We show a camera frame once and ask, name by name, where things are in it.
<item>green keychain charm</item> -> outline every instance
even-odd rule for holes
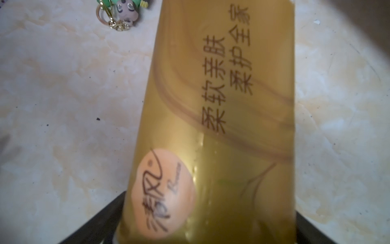
[[[97,0],[97,2],[99,5],[96,16],[99,21],[117,31],[128,30],[138,19],[139,8],[149,6],[149,0]],[[101,10],[106,12],[109,21],[101,17]]]

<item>bottle label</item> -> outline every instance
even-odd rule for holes
[[[211,2],[206,9],[198,1],[164,5],[161,12],[175,17],[159,24],[164,34],[150,81],[167,107],[197,130],[266,161],[291,164],[294,6],[288,0]]]
[[[195,184],[183,162],[165,149],[151,149],[141,160],[131,190],[138,231],[161,239],[179,229],[195,206]]]

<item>keychain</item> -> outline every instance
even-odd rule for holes
[[[99,21],[117,31],[128,30],[138,19],[139,8],[147,8],[149,0],[97,0],[96,16]],[[101,17],[105,11],[109,21]]]

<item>gold bottle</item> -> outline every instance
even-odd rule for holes
[[[294,243],[294,4],[165,0],[115,234]]]

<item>white marble countertop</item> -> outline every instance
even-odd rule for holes
[[[389,243],[390,56],[334,2],[296,1],[296,208],[340,244]],[[57,243],[126,190],[161,1],[123,33],[95,8],[0,9],[1,243]]]

